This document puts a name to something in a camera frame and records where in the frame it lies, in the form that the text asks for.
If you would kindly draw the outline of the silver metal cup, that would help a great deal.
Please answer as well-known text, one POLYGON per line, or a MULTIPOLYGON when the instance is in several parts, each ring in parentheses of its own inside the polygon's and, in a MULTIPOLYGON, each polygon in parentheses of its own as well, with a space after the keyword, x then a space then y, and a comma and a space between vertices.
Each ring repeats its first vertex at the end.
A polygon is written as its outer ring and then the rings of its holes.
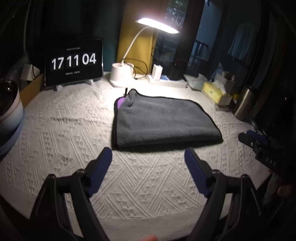
POLYGON ((238 101, 235 104, 233 115, 238 120, 242 121, 247 116, 252 106, 253 93, 250 88, 244 88, 241 92, 238 101))

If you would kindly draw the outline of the yellow tissue box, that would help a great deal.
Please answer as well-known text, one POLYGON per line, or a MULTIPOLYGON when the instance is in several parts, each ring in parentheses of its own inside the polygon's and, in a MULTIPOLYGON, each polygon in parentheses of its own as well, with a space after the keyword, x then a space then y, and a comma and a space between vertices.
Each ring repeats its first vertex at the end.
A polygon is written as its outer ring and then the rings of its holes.
POLYGON ((215 104, 219 106, 229 106, 232 96, 223 93, 221 89, 217 88, 210 82, 205 82, 202 88, 202 92, 215 104))

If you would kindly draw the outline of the white mesh basket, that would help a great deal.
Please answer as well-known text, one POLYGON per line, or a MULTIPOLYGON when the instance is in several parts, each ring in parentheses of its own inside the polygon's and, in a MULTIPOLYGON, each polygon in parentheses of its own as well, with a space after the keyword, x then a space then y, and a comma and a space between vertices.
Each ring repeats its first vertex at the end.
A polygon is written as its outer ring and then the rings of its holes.
POLYGON ((214 80, 223 85, 226 93, 230 93, 235 83, 235 75, 228 71, 222 71, 221 73, 216 73, 214 80))

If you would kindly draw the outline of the blue hanging cloth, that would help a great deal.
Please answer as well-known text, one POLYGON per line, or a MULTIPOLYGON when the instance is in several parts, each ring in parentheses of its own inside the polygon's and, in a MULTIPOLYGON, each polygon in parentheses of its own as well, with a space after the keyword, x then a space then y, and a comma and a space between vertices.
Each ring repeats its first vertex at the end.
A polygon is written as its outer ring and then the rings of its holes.
POLYGON ((252 55, 255 34, 256 27, 253 23, 247 22, 240 24, 228 50, 228 55, 248 65, 252 55))

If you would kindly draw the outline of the white textured table cloth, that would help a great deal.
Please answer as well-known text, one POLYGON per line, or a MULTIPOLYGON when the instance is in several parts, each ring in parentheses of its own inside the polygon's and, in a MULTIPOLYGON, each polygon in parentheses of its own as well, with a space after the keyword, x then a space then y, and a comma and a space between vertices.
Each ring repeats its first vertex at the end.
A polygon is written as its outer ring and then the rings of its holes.
MULTIPOLYGON (((252 128, 250 124, 237 120, 232 113, 216 111, 203 93, 190 88, 146 84, 138 86, 137 91, 200 104, 218 126, 223 142, 196 148, 197 155, 225 175, 249 175, 255 187, 267 179, 267 168, 238 140, 239 133, 252 128)), ((18 140, 1 161, 1 196, 29 217, 49 174, 71 175, 110 146, 113 105, 124 92, 107 78, 93 85, 82 83, 39 92, 25 109, 18 140)), ((188 235, 206 200, 185 164, 184 149, 112 154, 103 183, 91 198, 108 237, 139 240, 156 235, 159 240, 174 240, 188 235)))

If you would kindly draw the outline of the white power strip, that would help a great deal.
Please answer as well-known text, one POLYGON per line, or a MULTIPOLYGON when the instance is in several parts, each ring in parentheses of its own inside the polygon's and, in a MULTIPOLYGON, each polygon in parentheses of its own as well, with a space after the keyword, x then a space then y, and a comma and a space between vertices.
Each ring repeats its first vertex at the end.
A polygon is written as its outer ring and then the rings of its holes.
POLYGON ((185 80, 170 80, 166 75, 161 75, 160 80, 155 80, 151 75, 148 75, 147 80, 150 84, 157 86, 166 86, 174 88, 187 87, 187 82, 185 80))

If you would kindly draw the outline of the white round container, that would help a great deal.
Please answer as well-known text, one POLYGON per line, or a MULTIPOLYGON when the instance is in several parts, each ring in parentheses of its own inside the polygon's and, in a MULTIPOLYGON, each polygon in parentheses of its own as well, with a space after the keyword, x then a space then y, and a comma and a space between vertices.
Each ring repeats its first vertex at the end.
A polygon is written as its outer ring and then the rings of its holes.
POLYGON ((1 80, 1 142, 9 138, 23 118, 23 104, 18 84, 1 80))

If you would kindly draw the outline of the folded grey towel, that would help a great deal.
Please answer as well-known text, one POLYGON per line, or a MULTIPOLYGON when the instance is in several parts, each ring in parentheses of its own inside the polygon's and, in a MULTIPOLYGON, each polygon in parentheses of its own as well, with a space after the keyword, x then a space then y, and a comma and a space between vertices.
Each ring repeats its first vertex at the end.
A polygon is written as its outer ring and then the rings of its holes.
POLYGON ((114 102, 114 148, 222 142, 222 133, 200 104, 187 99, 145 96, 131 89, 114 102))

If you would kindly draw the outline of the white power adapter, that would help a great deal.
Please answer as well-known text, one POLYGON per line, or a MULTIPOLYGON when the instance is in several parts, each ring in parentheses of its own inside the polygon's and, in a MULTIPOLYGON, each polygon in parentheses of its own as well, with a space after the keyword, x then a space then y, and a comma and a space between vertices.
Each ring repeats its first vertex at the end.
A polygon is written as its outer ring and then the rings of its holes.
POLYGON ((162 75, 163 67, 161 65, 154 64, 152 68, 152 78, 154 80, 160 80, 162 75))

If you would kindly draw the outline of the cardboard box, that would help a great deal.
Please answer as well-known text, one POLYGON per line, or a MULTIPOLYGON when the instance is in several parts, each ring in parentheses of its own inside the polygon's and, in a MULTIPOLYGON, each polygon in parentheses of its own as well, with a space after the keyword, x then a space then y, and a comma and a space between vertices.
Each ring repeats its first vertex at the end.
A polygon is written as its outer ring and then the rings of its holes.
POLYGON ((20 91, 20 98, 25 108, 44 88, 44 75, 41 74, 20 91))

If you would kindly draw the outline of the white desk lamp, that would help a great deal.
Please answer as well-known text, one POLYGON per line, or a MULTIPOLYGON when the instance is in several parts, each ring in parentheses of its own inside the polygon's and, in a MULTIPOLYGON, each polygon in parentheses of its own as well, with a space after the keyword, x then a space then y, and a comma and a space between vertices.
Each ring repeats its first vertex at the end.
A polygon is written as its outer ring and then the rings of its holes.
POLYGON ((109 77, 113 87, 131 87, 147 79, 154 35, 159 31, 179 33, 176 28, 152 18, 140 18, 121 26, 117 59, 109 77))

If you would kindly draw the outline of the tablet clock display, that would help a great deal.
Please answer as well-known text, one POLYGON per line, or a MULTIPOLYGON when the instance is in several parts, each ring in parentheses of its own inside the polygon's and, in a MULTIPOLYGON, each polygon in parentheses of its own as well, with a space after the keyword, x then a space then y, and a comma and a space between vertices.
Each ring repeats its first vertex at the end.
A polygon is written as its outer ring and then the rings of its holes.
POLYGON ((46 87, 66 85, 103 76, 103 42, 87 39, 49 50, 45 58, 46 87))

